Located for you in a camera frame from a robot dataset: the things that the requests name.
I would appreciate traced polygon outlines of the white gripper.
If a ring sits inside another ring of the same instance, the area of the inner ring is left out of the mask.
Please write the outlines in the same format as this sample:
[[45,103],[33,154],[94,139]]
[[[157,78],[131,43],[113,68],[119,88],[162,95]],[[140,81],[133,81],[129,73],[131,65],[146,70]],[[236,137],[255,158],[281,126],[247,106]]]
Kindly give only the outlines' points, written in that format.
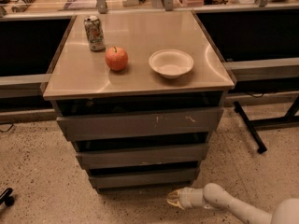
[[202,189],[176,189],[168,193],[166,199],[168,204],[180,208],[181,210],[200,208],[204,206],[204,192]]

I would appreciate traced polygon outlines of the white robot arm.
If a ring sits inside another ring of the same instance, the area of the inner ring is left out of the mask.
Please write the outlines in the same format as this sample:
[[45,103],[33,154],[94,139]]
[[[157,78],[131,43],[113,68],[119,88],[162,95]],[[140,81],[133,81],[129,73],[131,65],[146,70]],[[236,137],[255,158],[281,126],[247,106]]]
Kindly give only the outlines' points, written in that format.
[[299,224],[299,200],[287,199],[278,204],[272,214],[245,203],[215,183],[202,189],[185,187],[167,195],[166,201],[180,209],[204,208],[226,210],[244,224]]

